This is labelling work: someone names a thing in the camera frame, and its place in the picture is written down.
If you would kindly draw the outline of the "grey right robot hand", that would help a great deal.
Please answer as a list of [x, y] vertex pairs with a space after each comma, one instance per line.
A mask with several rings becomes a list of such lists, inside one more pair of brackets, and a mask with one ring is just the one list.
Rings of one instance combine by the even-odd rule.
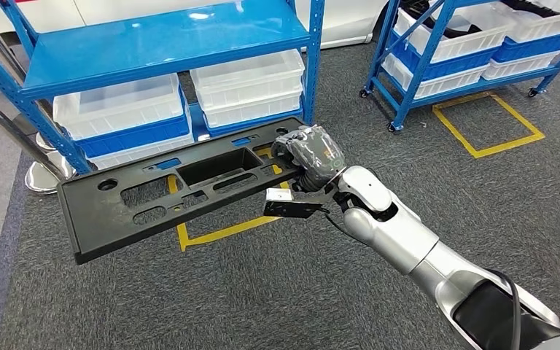
[[303, 193], [321, 190], [346, 168], [341, 148], [320, 125], [302, 125], [276, 137], [271, 152], [303, 169], [293, 185]]

